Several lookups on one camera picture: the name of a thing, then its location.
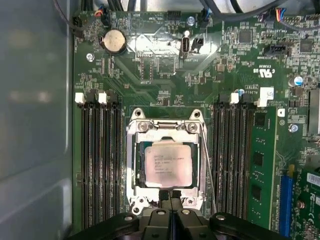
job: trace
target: motherboard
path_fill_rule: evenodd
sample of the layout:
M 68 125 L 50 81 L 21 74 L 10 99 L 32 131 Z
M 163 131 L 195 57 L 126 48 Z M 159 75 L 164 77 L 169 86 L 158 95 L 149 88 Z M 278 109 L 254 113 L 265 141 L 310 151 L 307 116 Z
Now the motherboard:
M 288 16 L 300 27 L 318 15 Z M 75 232 L 181 192 L 292 239 L 320 236 L 318 30 L 269 14 L 80 12 L 74 38 Z

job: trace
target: silver metal frame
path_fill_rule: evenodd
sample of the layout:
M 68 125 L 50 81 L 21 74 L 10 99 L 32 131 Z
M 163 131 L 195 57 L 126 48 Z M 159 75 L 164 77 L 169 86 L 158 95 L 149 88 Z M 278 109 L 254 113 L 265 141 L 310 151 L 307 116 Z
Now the silver metal frame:
M 206 200 L 206 175 L 208 149 L 205 142 L 208 129 L 200 110 L 195 109 L 189 119 L 150 119 L 146 118 L 141 108 L 136 108 L 126 128 L 126 196 L 130 205 L 139 215 L 143 208 L 150 207 L 149 202 L 159 201 L 158 188 L 142 188 L 136 186 L 136 149 L 141 142 L 160 142 L 163 137 L 171 137 L 177 143 L 193 143 L 197 145 L 197 187 L 190 189 L 176 188 L 181 191 L 183 206 L 200 210 Z

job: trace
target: screw hole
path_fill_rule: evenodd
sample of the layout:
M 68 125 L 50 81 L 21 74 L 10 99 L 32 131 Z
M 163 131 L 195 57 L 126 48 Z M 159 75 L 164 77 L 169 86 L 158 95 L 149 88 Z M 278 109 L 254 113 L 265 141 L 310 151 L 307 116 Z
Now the screw hole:
M 137 208 L 137 207 L 135 207 L 135 208 L 133 209 L 133 212 L 134 212 L 135 214 L 137 214 L 139 211 L 140 211 L 140 210 L 139 210 L 139 208 Z

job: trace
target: cpu socket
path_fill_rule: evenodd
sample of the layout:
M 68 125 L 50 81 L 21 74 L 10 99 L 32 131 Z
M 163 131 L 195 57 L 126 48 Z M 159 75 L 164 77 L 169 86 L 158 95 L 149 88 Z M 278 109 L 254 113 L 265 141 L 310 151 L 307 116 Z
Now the cpu socket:
M 208 130 L 195 109 L 189 119 L 146 118 L 134 109 L 126 128 L 126 196 L 132 213 L 159 202 L 159 190 L 181 191 L 185 208 L 206 201 Z

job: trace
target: blue pcie slot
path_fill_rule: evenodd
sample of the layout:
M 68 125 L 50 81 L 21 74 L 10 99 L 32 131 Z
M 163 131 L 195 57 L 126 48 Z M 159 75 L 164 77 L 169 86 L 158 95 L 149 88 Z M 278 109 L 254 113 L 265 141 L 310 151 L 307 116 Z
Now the blue pcie slot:
M 290 236 L 291 201 L 293 195 L 293 179 L 287 175 L 281 177 L 279 234 Z

